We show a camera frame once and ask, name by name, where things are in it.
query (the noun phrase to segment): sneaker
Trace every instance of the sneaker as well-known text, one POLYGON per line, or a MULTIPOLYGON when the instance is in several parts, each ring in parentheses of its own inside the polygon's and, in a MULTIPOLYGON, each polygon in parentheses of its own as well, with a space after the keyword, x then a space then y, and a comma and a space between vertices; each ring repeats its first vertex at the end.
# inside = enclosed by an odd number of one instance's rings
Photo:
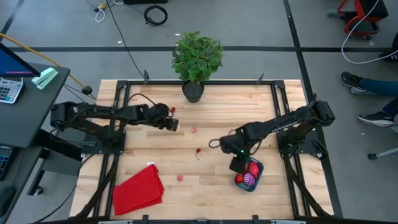
POLYGON ((349 86, 351 88, 354 88, 358 92, 365 92, 363 88, 361 88, 361 80, 363 78, 353 75, 350 72, 343 72, 341 74, 341 81, 343 82, 344 85, 349 86))
MULTIPOLYGON (((392 54, 393 52, 383 52, 382 54, 380 54, 380 58, 388 56, 390 54, 392 54)), ((386 62, 398 62, 398 53, 391 55, 390 57, 386 57, 383 60, 385 60, 386 62)))
POLYGON ((383 111, 379 111, 369 115, 358 115, 360 122, 377 127, 391 127, 394 126, 394 117, 388 116, 383 111))

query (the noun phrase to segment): keyboard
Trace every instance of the keyboard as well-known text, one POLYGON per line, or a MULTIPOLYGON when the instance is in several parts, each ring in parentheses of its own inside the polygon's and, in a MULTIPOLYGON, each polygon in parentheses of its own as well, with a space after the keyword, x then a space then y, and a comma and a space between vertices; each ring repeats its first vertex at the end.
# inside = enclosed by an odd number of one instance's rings
POLYGON ((0 103, 10 103, 16 102, 19 93, 24 87, 24 81, 21 78, 21 82, 6 80, 2 78, 0 80, 0 103))
POLYGON ((16 154, 17 150, 13 147, 0 146, 0 180, 6 178, 16 154))

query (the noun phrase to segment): potted plant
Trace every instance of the potted plant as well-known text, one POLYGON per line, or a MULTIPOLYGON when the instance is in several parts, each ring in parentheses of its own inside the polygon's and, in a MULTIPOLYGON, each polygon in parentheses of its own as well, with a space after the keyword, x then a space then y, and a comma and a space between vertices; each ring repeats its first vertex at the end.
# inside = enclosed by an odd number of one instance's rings
POLYGON ((199 33, 184 32, 182 40, 176 42, 176 51, 173 51, 173 68, 185 81, 182 92, 191 103, 199 101, 205 91, 202 82, 209 80, 210 75, 223 66, 220 40, 198 37, 199 33))

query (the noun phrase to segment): red chair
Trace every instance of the red chair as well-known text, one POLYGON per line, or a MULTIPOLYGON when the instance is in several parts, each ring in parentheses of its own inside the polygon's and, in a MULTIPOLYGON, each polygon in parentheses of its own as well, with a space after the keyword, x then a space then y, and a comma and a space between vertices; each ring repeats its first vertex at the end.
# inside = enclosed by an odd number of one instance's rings
MULTIPOLYGON (((346 21, 344 31, 349 34, 354 28, 354 26, 363 19, 370 10, 374 7, 377 0, 354 0, 355 11, 342 11, 344 5, 348 0, 344 0, 337 9, 337 15, 341 19, 346 21)), ((334 15, 333 12, 328 12, 329 16, 334 15)), ((374 8, 372 13, 365 18, 364 21, 351 33, 351 35, 365 36, 368 39, 372 39, 374 34, 379 32, 379 26, 377 22, 386 18, 388 16, 388 11, 384 5, 383 0, 379 0, 377 6, 374 8)))

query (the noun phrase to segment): green leaves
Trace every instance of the green leaves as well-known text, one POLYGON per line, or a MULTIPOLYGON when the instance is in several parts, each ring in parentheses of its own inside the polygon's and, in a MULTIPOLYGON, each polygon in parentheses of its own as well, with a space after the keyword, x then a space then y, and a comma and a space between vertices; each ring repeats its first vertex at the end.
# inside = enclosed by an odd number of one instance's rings
POLYGON ((180 79, 200 83, 209 80, 211 74, 223 64, 221 41, 208 37, 198 37, 199 31, 184 32, 182 40, 176 42, 172 52, 172 67, 180 74, 180 79))

